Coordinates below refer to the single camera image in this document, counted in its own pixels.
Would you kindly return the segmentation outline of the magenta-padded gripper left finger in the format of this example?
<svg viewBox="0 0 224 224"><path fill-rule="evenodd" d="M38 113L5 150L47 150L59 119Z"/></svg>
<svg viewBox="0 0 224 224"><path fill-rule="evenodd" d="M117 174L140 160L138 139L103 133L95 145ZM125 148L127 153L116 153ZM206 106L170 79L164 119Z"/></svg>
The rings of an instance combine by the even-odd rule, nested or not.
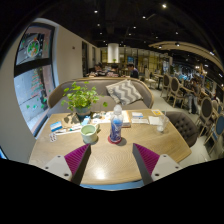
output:
<svg viewBox="0 0 224 224"><path fill-rule="evenodd" d="M90 155L91 145L85 144L65 156L55 156L43 169L76 185L80 185Z"/></svg>

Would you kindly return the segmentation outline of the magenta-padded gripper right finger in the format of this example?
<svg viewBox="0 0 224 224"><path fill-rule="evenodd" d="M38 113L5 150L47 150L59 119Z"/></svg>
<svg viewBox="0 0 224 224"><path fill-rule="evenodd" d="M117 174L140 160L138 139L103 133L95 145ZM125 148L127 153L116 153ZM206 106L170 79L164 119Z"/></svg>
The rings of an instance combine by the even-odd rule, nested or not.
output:
<svg viewBox="0 0 224 224"><path fill-rule="evenodd" d="M181 166L167 154L158 155L134 143L132 153L145 185L181 170Z"/></svg>

